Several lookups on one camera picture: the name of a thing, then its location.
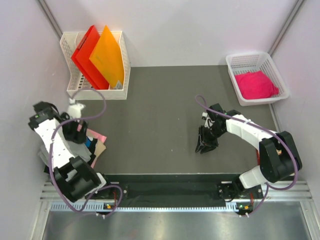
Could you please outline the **grey t shirt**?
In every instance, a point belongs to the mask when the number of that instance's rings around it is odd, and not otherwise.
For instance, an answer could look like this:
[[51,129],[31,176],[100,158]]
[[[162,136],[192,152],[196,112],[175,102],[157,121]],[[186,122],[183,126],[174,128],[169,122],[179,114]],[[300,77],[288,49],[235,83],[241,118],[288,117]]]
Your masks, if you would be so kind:
[[[80,156],[85,162],[89,162],[91,160],[92,153],[86,147],[84,143],[78,144],[72,141],[67,141],[69,149],[71,153],[77,157]],[[44,144],[42,144],[38,151],[38,156],[43,161],[43,163],[48,167],[48,159],[49,159],[49,152],[47,151]]]

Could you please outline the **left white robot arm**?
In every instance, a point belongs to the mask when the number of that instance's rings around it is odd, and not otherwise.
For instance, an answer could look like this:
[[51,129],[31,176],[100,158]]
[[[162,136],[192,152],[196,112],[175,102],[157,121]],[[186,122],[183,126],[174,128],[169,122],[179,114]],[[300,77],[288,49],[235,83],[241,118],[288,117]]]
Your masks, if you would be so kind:
[[79,121],[84,108],[84,104],[72,99],[67,111],[59,113],[54,104],[40,101],[33,106],[35,115],[28,123],[51,154],[47,166],[52,181],[73,203],[95,191],[106,199],[114,191],[113,185],[89,164],[94,154],[85,145],[88,124]]

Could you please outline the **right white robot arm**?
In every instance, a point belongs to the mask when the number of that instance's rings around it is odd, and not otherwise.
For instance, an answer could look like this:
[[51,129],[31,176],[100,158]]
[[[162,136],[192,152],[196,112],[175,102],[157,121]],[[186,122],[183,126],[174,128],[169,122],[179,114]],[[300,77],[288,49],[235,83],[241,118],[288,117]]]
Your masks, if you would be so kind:
[[232,181],[233,192],[239,198],[249,195],[253,187],[282,181],[303,167],[295,141],[287,131],[262,128],[236,110],[224,111],[218,103],[203,112],[201,118],[204,124],[198,128],[195,152],[215,150],[225,133],[238,136],[258,152],[259,164]]

